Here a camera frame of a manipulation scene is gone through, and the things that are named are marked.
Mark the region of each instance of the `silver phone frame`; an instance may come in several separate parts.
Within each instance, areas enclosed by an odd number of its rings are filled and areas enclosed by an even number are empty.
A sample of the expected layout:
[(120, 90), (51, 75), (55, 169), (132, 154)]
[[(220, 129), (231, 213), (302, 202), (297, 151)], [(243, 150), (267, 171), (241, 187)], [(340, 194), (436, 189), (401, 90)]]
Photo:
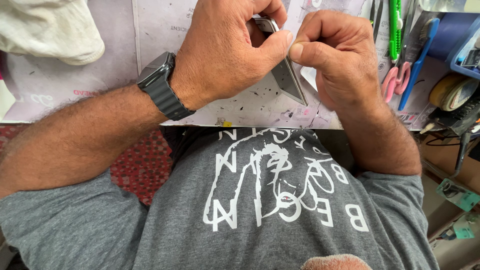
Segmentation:
[[(257, 23), (257, 22), (265, 22), (265, 23), (267, 23), (267, 25), (271, 27), (271, 29), (272, 29), (271, 32), (272, 32), (272, 33), (275, 33), (276, 31), (279, 31), (278, 26), (276, 25), (275, 20), (272, 19), (272, 18), (270, 18), (270, 17), (254, 17), (254, 19), (255, 19), (255, 23)], [(295, 72), (293, 71), (292, 64), (291, 64), (291, 60), (290, 60), (290, 58), (288, 57), (288, 55), (286, 56), (285, 59), (287, 60), (286, 63), (287, 63), (288, 71), (290, 71), (290, 75), (292, 76), (293, 83), (295, 84), (295, 87), (297, 88), (297, 91), (298, 91), (298, 93), (300, 94), (301, 99), (299, 99), (299, 98), (291, 95), (290, 93), (282, 90), (282, 89), (280, 88), (280, 86), (278, 86), (278, 82), (277, 82), (276, 79), (275, 79), (276, 86), (278, 87), (278, 89), (280, 89), (280, 92), (283, 93), (283, 94), (285, 94), (287, 97), (293, 99), (294, 101), (296, 101), (296, 102), (298, 102), (298, 103), (300, 103), (300, 104), (303, 104), (303, 105), (305, 105), (305, 106), (308, 106), (308, 101), (307, 101), (307, 99), (305, 98), (305, 95), (303, 94), (303, 91), (302, 91), (302, 89), (301, 89), (301, 87), (300, 87), (299, 80), (298, 80), (297, 76), (295, 75)]]

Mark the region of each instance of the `black link watch strap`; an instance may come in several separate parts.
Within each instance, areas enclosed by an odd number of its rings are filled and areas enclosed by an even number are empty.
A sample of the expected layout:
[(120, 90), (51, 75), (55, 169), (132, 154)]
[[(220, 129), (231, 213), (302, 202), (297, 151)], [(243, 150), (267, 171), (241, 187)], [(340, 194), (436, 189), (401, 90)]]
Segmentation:
[(170, 120), (177, 121), (194, 114), (196, 111), (188, 110), (180, 102), (168, 84), (169, 74), (170, 70), (167, 70), (162, 77), (158, 78), (142, 90), (150, 96), (155, 105), (165, 116)]

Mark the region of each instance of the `hairy forearm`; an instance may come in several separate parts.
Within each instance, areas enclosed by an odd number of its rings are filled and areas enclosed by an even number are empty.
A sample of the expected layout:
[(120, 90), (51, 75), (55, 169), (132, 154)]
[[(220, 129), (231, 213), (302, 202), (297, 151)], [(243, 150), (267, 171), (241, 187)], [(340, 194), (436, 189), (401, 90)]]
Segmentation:
[(137, 85), (65, 107), (7, 144), (0, 157), (0, 198), (91, 179), (166, 120)]
[(340, 112), (338, 116), (360, 167), (386, 174), (421, 174), (415, 140), (385, 103), (361, 111)]

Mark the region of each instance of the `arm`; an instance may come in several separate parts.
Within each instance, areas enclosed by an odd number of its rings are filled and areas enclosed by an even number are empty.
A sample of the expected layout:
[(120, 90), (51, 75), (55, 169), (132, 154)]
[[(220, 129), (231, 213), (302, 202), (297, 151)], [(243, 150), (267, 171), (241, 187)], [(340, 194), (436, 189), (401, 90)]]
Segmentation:
[[(246, 22), (260, 12), (275, 18), (280, 26), (287, 19), (281, 0), (224, 5), (198, 1), (170, 77), (171, 88), (186, 108), (197, 110), (216, 99), (233, 97), (285, 58), (292, 40), (287, 30), (271, 35), (258, 48), (252, 47)], [(6, 146), (0, 158), (0, 198), (21, 190), (91, 179), (126, 147), (166, 120), (136, 85), (63, 108)]]
[(320, 100), (336, 111), (360, 166), (385, 174), (421, 174), (414, 139), (380, 94), (368, 20), (340, 12), (312, 12), (289, 55), (317, 69)]

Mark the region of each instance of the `t-shirt sleeve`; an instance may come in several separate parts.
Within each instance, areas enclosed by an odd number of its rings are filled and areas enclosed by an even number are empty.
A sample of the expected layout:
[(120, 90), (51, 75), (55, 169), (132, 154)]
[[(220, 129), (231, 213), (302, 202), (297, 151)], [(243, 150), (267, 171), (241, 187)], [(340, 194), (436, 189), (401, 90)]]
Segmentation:
[(358, 180), (369, 194), (390, 242), (401, 251), (406, 269), (438, 269), (427, 240), (420, 176), (365, 172)]
[(147, 211), (109, 171), (67, 187), (0, 199), (0, 226), (31, 270), (131, 269)]

